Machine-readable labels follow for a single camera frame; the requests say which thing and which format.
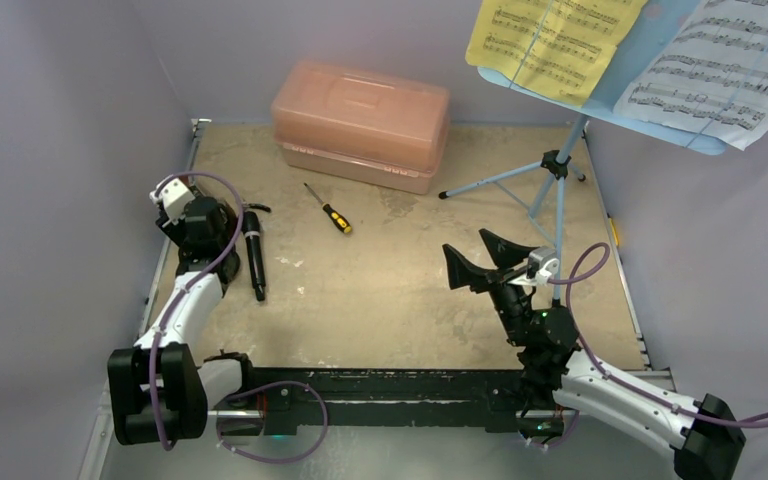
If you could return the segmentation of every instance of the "yellow sheet music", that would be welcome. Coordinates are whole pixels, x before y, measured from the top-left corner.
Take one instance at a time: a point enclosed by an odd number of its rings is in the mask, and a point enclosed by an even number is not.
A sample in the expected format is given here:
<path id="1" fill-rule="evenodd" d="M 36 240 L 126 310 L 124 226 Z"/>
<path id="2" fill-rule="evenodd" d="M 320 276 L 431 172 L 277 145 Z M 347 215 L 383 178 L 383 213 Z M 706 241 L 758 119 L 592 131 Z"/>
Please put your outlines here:
<path id="1" fill-rule="evenodd" d="M 466 61 L 523 88 L 581 106 L 646 0 L 484 0 Z M 533 42 L 541 22 L 543 28 Z M 531 52 L 523 62 L 523 56 Z"/>

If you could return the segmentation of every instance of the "screwdriver handle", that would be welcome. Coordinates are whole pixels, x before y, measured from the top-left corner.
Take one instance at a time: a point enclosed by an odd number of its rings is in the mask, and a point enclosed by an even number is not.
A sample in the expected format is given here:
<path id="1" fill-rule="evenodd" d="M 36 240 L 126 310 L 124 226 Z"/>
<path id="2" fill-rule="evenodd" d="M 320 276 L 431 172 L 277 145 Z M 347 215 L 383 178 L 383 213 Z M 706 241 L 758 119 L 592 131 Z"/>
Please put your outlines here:
<path id="1" fill-rule="evenodd" d="M 349 224 L 349 221 L 346 220 L 346 217 L 340 215 L 337 210 L 331 208 L 331 205 L 323 203 L 322 210 L 328 214 L 328 216 L 331 218 L 331 221 L 334 222 L 334 226 L 337 227 L 337 230 L 345 234 L 352 233 L 352 226 Z"/>

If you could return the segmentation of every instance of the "white sheet music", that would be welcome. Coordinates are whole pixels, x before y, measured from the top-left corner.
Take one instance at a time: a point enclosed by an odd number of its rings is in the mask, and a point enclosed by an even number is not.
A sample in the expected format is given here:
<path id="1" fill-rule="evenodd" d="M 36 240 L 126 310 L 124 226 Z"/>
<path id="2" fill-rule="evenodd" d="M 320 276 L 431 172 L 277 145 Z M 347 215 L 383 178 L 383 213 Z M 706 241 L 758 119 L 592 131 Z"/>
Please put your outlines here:
<path id="1" fill-rule="evenodd" d="M 702 0 L 614 112 L 741 150 L 768 130 L 768 0 Z"/>

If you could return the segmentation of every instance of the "tripod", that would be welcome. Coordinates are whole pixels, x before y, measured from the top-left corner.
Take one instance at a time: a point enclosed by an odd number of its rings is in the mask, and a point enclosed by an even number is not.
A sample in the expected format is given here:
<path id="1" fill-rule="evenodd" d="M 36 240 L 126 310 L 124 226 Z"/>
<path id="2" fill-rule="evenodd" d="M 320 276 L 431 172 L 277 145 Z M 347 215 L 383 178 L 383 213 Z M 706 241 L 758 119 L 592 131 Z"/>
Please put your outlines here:
<path id="1" fill-rule="evenodd" d="M 552 244 L 555 247 L 555 251 L 558 254 L 558 261 L 561 261 L 561 248 L 563 246 L 563 233 L 564 233 L 564 184 L 566 182 L 567 174 L 569 170 L 572 170 L 573 174 L 575 174 L 575 177 L 578 179 L 579 182 L 583 182 L 587 179 L 587 177 L 581 173 L 581 170 L 576 168 L 573 164 L 570 163 L 570 160 L 572 160 L 572 157 L 570 157 L 570 152 L 572 151 L 572 148 L 575 146 L 575 142 L 578 141 L 578 138 L 581 137 L 582 132 L 584 131 L 584 125 L 587 123 L 587 120 L 590 117 L 584 114 L 580 114 L 578 118 L 575 120 L 575 123 L 573 124 L 572 128 L 570 129 L 569 136 L 567 137 L 566 141 L 564 142 L 563 147 L 561 147 L 560 150 L 552 150 L 550 152 L 546 152 L 543 154 L 543 160 L 539 162 L 532 163 L 530 165 L 526 165 L 524 167 L 516 168 L 511 171 L 501 173 L 499 175 L 485 178 L 484 180 L 480 180 L 475 183 L 471 183 L 469 185 L 456 188 L 454 190 L 447 190 L 445 192 L 440 192 L 440 198 L 446 199 L 449 197 L 454 197 L 455 195 L 459 195 L 464 192 L 468 192 L 472 190 L 473 188 L 480 187 L 482 185 L 486 185 L 488 183 L 495 184 L 497 187 L 499 187 L 503 192 L 508 194 L 511 198 L 514 199 L 517 203 L 522 205 L 526 210 L 528 210 L 528 219 L 531 221 L 531 223 L 537 228 L 537 230 L 540 231 L 541 234 L 543 234 L 544 237 L 546 237 L 549 242 L 552 242 Z M 519 175 L 521 173 L 530 172 L 532 170 L 537 170 L 538 168 L 545 168 L 549 171 L 549 173 L 546 175 L 546 180 L 543 181 L 543 185 L 540 186 L 540 190 L 537 192 L 537 196 L 534 197 L 534 202 L 532 202 L 531 205 L 528 205 L 527 203 L 523 202 L 519 197 L 517 197 L 513 192 L 505 188 L 504 185 L 499 183 L 500 181 L 510 178 L 516 175 Z M 555 238 L 552 239 L 551 235 L 549 235 L 546 230 L 543 229 L 543 227 L 540 226 L 539 223 L 537 223 L 537 214 L 540 213 L 540 207 L 543 204 L 543 200 L 546 198 L 546 194 L 549 193 L 549 188 L 552 186 L 552 183 L 557 181 L 558 182 L 558 191 L 557 191 L 557 212 L 555 215 Z M 558 265 L 558 275 L 561 274 L 561 268 L 560 264 Z M 552 303 L 553 304 L 560 304 L 561 301 L 561 286 L 555 285 L 555 291 L 552 295 Z"/>

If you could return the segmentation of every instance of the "box lid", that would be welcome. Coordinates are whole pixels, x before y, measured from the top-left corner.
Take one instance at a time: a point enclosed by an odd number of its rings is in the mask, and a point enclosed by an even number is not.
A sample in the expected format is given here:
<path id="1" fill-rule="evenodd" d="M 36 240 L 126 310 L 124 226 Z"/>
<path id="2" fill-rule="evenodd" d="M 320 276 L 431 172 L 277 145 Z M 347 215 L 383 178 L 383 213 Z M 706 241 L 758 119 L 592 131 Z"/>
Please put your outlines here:
<path id="1" fill-rule="evenodd" d="M 301 62 L 275 101 L 275 138 L 419 172 L 443 149 L 445 88 L 363 70 Z"/>

